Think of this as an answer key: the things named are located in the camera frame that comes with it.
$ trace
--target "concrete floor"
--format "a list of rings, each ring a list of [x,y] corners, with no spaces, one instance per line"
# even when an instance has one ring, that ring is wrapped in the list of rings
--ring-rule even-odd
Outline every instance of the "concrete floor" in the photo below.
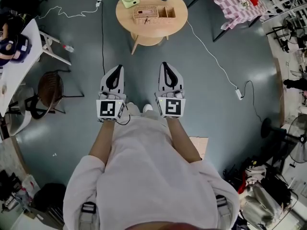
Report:
[[[122,64],[125,67],[125,93],[140,108],[147,101],[153,103],[158,89],[159,68],[162,61],[175,66],[185,81],[186,107],[181,122],[190,136],[209,137],[206,157],[221,173],[225,167],[257,154],[263,140],[261,123],[254,113],[250,83],[246,97],[239,101],[235,89],[215,60],[205,51],[186,24],[160,46],[138,46],[130,55],[133,41],[118,23],[115,7],[118,0],[103,0],[104,56],[106,71]],[[96,0],[49,0],[42,5],[44,15],[49,8],[62,6],[68,15],[94,10]],[[65,94],[85,98],[63,100],[67,114],[48,114],[33,120],[17,135],[25,162],[39,184],[66,184],[80,158],[88,154],[98,130],[95,100],[99,90],[102,68],[101,7],[86,17],[66,18],[53,10],[37,20],[40,28],[62,42],[72,45],[74,53],[56,48],[72,62],[72,73],[62,73]],[[255,87],[255,106],[264,119],[278,120],[279,97],[276,69],[268,40],[260,23],[248,28],[241,24],[216,43],[225,18],[213,0],[199,0],[189,9],[189,22],[195,33],[218,58],[229,78],[243,92],[244,84],[252,80]],[[64,69],[65,64],[45,55],[36,63],[26,83],[37,90],[40,77],[48,70]]]

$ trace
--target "white sneaker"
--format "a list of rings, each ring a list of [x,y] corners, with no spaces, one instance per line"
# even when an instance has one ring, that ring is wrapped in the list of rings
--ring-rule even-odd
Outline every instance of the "white sneaker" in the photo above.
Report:
[[[144,107],[143,107],[143,113],[146,113],[148,110],[153,110],[153,106],[150,105],[150,104],[146,104]]]

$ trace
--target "white cable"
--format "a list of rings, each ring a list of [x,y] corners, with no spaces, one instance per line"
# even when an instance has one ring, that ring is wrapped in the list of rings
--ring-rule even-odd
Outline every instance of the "white cable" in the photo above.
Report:
[[[49,14],[49,12],[50,12],[51,10],[56,9],[56,8],[59,8],[58,15],[65,14],[67,18],[72,18],[72,17],[77,17],[77,16],[85,17],[86,15],[83,14],[83,13],[95,13],[95,12],[98,10],[98,7],[96,7],[96,10],[95,10],[95,11],[82,11],[80,14],[68,16],[67,13],[65,13],[65,12],[62,12],[62,13],[61,13],[62,7],[60,7],[60,6],[55,6],[54,8],[49,9],[48,12],[45,14],[45,16],[43,16],[43,17],[38,17],[38,19],[40,20],[40,19],[45,18],[45,17],[47,16],[47,14]]]
[[[192,29],[192,32],[193,32],[194,36],[196,36],[196,34],[194,33],[194,30],[193,30],[193,27],[191,26],[191,24],[189,23],[189,21],[187,21],[187,22],[188,22],[188,24],[190,25],[190,27],[191,27],[191,29]],[[201,41],[201,39],[200,39],[199,37],[196,36],[196,38],[202,43],[202,45],[205,47],[205,49],[208,51],[208,53],[216,60],[217,65],[218,65],[218,66],[224,71],[224,73],[226,74],[226,77],[227,77],[228,81],[229,81],[232,85],[234,85],[234,84],[229,80],[229,77],[228,77],[226,71],[224,70],[224,68],[222,68],[222,67],[220,66],[220,64],[219,64],[219,62],[217,61],[216,57],[215,57],[213,54],[211,54],[211,52],[207,49],[206,45]]]

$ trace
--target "pink checkered tablecloth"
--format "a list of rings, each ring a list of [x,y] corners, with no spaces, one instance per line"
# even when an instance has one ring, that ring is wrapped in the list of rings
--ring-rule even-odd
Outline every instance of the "pink checkered tablecloth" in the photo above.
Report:
[[[260,0],[257,6],[254,6],[251,1],[249,1],[249,6],[246,9],[240,8],[239,3],[241,0],[214,0],[214,2],[221,7],[225,18],[228,19],[228,21],[222,25],[222,30],[228,28],[233,29],[239,23],[252,21],[258,16],[262,16],[267,11],[266,6]]]

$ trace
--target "desk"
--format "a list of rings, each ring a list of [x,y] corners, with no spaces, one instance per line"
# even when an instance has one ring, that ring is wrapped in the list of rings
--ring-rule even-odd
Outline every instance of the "desk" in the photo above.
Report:
[[[192,1],[188,8],[191,7],[197,0]],[[214,0],[220,6],[225,18],[228,20],[221,27],[223,30],[213,41],[217,41],[227,31],[233,29],[237,24],[252,21],[252,26],[266,11],[267,8],[262,1],[258,1],[258,5],[254,6],[249,0],[249,6],[243,9],[239,6],[241,0]]]
[[[160,43],[164,37],[179,31],[188,19],[188,9],[183,0],[140,0],[137,6],[144,5],[164,5],[174,7],[176,19],[173,24],[135,24],[132,13],[133,7],[126,9],[121,0],[116,6],[116,17],[119,23],[129,32],[135,40],[132,55],[138,44],[143,46],[152,46]]]
[[[29,38],[32,48],[24,62],[17,64],[9,62],[3,67],[3,75],[0,79],[0,113],[3,117],[18,86],[43,52],[39,30],[34,19],[25,27],[22,35]]]

